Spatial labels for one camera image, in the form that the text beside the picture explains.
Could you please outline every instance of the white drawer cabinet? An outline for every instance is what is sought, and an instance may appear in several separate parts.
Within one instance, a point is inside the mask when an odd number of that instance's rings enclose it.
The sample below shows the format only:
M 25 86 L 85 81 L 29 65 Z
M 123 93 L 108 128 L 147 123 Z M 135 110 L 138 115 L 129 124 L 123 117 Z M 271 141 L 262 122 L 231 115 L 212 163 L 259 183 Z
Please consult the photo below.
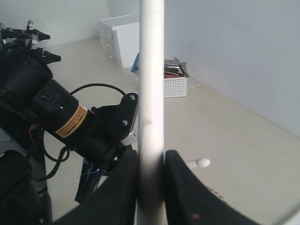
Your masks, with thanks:
M 98 21 L 101 45 L 120 68 L 131 67 L 139 52 L 139 18 L 132 15 Z

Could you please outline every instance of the floor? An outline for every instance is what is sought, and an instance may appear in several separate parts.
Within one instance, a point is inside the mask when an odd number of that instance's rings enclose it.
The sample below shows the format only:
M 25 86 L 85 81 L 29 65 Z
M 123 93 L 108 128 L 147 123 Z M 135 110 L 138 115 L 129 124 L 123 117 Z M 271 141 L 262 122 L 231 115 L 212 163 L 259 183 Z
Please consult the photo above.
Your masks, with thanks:
M 67 90 L 98 82 L 125 92 L 138 91 L 135 75 L 111 63 L 98 39 L 48 50 L 62 56 L 62 62 L 50 68 Z M 76 97 L 87 107 L 120 100 L 117 92 L 106 88 L 86 89 Z M 45 137 L 45 145 L 54 148 L 54 156 L 58 154 L 54 139 Z M 261 224 L 274 225 L 300 205 L 296 177 L 300 140 L 192 78 L 186 97 L 165 99 L 165 149 L 178 150 L 185 160 L 209 158 L 210 166 L 193 169 L 195 175 L 229 205 Z M 80 172 L 80 161 L 72 156 L 48 181 L 54 219 L 76 206 L 72 202 L 76 188 L 69 187 Z

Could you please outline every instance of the orange warning label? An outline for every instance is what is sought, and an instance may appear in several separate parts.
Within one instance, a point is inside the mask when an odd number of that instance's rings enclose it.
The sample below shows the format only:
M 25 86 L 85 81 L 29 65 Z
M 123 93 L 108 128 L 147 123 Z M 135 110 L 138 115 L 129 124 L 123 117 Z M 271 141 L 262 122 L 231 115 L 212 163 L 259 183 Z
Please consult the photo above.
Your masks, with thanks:
M 82 105 L 79 105 L 69 121 L 64 126 L 55 131 L 55 133 L 62 138 L 69 137 L 83 123 L 87 114 L 88 110 Z

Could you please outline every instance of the white plastic basket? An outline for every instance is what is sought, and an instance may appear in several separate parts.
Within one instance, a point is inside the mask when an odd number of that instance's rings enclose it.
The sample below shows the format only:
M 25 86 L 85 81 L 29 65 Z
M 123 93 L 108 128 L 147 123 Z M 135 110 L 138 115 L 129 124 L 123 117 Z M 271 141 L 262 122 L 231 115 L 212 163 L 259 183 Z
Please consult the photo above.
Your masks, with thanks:
M 185 97 L 188 90 L 188 78 L 165 78 L 164 95 L 165 98 Z

